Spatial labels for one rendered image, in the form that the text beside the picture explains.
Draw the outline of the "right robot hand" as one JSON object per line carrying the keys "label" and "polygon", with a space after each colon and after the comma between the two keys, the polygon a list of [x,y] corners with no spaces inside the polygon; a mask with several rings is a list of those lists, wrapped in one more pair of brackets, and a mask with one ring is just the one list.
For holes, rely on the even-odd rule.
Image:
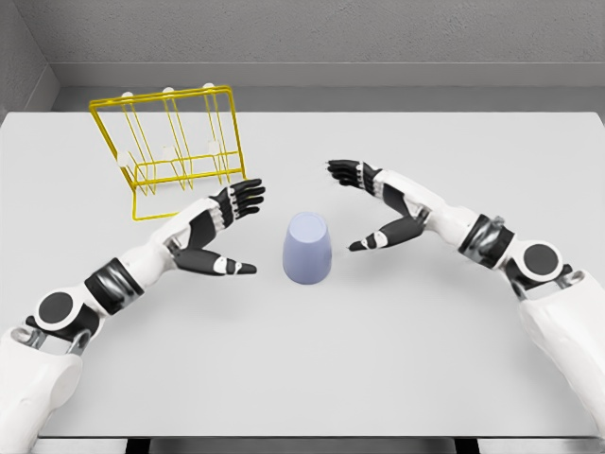
{"label": "right robot hand", "polygon": [[399,188],[383,183],[383,168],[374,168],[363,161],[330,160],[327,170],[343,186],[352,186],[368,192],[396,211],[400,217],[378,231],[348,246],[350,252],[389,248],[407,242],[424,232],[429,211],[421,208],[412,215],[405,201],[405,193]]}

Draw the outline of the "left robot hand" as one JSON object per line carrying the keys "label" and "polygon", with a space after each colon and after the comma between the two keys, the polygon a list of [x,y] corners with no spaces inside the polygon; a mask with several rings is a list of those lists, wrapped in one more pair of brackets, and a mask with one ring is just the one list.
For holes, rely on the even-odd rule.
{"label": "left robot hand", "polygon": [[168,249],[178,269],[206,275],[255,274],[252,264],[241,263],[206,246],[234,221],[257,213],[266,189],[260,179],[227,186],[220,193],[195,201],[152,234],[151,240]]}

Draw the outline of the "lavender cup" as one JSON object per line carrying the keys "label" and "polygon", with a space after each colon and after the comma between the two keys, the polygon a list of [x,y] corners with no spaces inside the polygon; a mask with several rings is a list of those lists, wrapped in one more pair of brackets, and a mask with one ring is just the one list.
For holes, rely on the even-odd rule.
{"label": "lavender cup", "polygon": [[331,239],[323,217],[314,212],[295,215],[285,234],[285,274],[296,283],[313,285],[329,274],[331,265]]}

